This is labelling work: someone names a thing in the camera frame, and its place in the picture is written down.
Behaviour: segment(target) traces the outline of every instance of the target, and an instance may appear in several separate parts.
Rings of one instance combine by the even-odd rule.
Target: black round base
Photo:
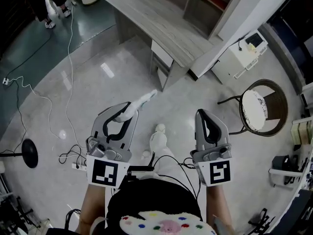
[[[25,139],[22,144],[22,156],[25,164],[29,168],[36,168],[38,164],[38,153],[34,142],[30,139]]]

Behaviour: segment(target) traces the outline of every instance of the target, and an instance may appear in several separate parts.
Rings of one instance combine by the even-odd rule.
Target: gray floor
[[[76,1],[70,52],[115,24],[112,8],[104,0],[99,0],[90,6],[84,6],[81,0]],[[51,30],[46,29],[43,22],[33,21],[30,23],[4,53],[0,62],[1,79],[30,57],[46,41],[48,42],[35,55],[11,73],[8,78],[24,76],[24,83],[30,83],[35,87],[49,71],[67,56],[67,47],[71,36],[71,17],[64,18],[61,11],[59,11],[61,15],[56,16],[48,1],[46,4],[49,15],[56,26]],[[67,6],[71,8],[72,5],[67,2]],[[2,86],[0,87],[0,137],[2,137],[16,112],[16,85],[8,90],[4,89]],[[20,102],[24,101],[29,92],[29,89],[21,91]]]
[[[71,119],[79,143],[85,145],[97,114],[117,103],[132,101],[158,88],[153,77],[149,77],[150,50],[138,38],[118,45],[115,27],[88,41],[71,55],[74,61],[74,92],[69,104]],[[114,77],[109,78],[102,70],[106,63]],[[58,156],[75,144],[73,131],[66,120],[65,107],[70,95],[62,72],[70,74],[66,57],[37,85],[36,90],[53,101],[51,129],[58,134],[65,130],[67,138],[58,140],[48,130],[47,116],[50,104],[47,100],[30,94],[21,106],[31,138],[39,151],[39,164],[29,169],[21,158],[5,160],[6,176],[13,191],[33,208],[40,219],[50,218],[54,227],[63,227],[65,214],[72,208],[80,208],[87,187],[86,173],[71,168],[75,158],[59,164]],[[132,164],[137,164],[145,149],[149,148],[149,137],[157,123],[166,125],[168,146],[179,161],[189,156],[195,147],[194,115],[199,108],[216,114],[230,131],[242,127],[236,101],[217,105],[219,100],[241,94],[258,79],[267,78],[278,83],[284,90],[289,104],[288,122],[274,137],[264,138],[251,133],[231,136],[235,179],[224,186],[231,211],[233,225],[239,234],[249,227],[248,220],[268,208],[271,215],[278,216],[292,191],[272,188],[268,169],[277,154],[292,151],[290,135],[291,121],[300,118],[301,103],[292,85],[271,50],[267,50],[258,64],[240,79],[227,86],[222,85],[210,71],[197,82],[185,76],[163,93],[159,93],[139,114],[137,128],[131,145]],[[23,129],[16,114],[6,130],[0,145],[13,149],[20,141]],[[188,171],[195,188],[198,176]],[[202,188],[199,205],[205,217],[205,191]],[[73,220],[72,228],[77,224]]]

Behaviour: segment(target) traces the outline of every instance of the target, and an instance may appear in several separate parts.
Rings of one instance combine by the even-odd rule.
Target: dark floor
[[[115,24],[112,8],[104,0],[99,0],[90,6],[84,6],[81,0],[76,0],[76,2],[73,13],[73,37],[69,48],[70,52]],[[67,56],[72,17],[65,18],[61,11],[61,15],[58,17],[47,1],[46,4],[49,15],[56,23],[56,26],[51,30],[46,29],[43,22],[31,22],[4,53],[0,62],[1,81],[12,69],[23,63],[46,41],[46,44],[12,72],[8,78],[24,76],[24,85],[31,84],[34,88],[50,70]],[[17,110],[16,89],[15,84],[7,90],[5,90],[5,86],[0,87],[0,138]],[[29,88],[20,89],[20,104],[29,93]]]

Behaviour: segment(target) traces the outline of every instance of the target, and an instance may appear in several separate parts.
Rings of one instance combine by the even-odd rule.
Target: cartoon patch
[[[128,235],[216,235],[208,224],[188,213],[168,215],[160,211],[142,211],[143,219],[121,218],[121,229]]]

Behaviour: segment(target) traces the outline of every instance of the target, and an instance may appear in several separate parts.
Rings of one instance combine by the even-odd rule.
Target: white cable
[[[48,115],[49,131],[50,131],[54,136],[56,136],[56,137],[59,139],[59,137],[58,137],[57,135],[55,135],[55,134],[51,131],[51,127],[50,127],[50,114],[51,114],[51,111],[52,111],[52,101],[51,101],[50,98],[48,98],[48,97],[45,97],[45,96],[41,96],[41,95],[39,95],[39,94],[36,94],[30,84],[24,86],[24,85],[23,85],[23,82],[24,82],[24,77],[23,77],[23,76],[19,76],[18,78],[11,79],[11,80],[9,80],[9,82],[16,81],[16,80],[18,80],[18,79],[20,79],[20,78],[22,78],[22,87],[23,87],[23,88],[26,88],[26,87],[29,86],[34,95],[39,96],[39,97],[41,97],[41,98],[44,98],[44,99],[50,101],[51,105],[50,105],[50,112],[49,112],[49,115]]]
[[[68,58],[69,58],[70,65],[71,65],[72,86],[71,86],[70,96],[69,96],[69,99],[68,99],[68,101],[67,101],[67,107],[66,107],[66,109],[65,109],[65,115],[66,115],[66,117],[67,117],[67,119],[68,119],[68,121],[69,121],[69,123],[70,123],[72,129],[73,129],[73,132],[74,132],[74,136],[75,136],[75,140],[76,140],[77,145],[78,145],[80,148],[85,149],[85,148],[83,148],[83,147],[78,143],[77,137],[76,137],[76,133],[75,133],[75,129],[74,129],[74,127],[73,127],[73,125],[72,125],[72,123],[71,123],[71,121],[69,120],[68,115],[67,115],[67,108],[68,108],[68,104],[69,104],[69,102],[70,102],[70,100],[71,100],[71,98],[72,98],[72,95],[73,95],[73,84],[74,84],[74,78],[73,78],[73,77],[74,77],[73,63],[72,63],[72,59],[71,59],[70,54],[69,54],[69,46],[70,46],[70,43],[71,43],[72,37],[73,37],[73,28],[72,28],[72,26],[73,26],[73,18],[74,18],[74,7],[73,7],[73,4],[72,4],[72,22],[71,22],[71,24],[70,24],[71,37],[70,37],[70,40],[69,40],[69,43],[68,43],[68,47],[67,47]]]
[[[70,158],[70,157],[74,157],[74,156],[79,156],[78,154],[75,154],[75,155],[70,155],[70,156],[59,156],[60,159],[67,159],[67,158]]]

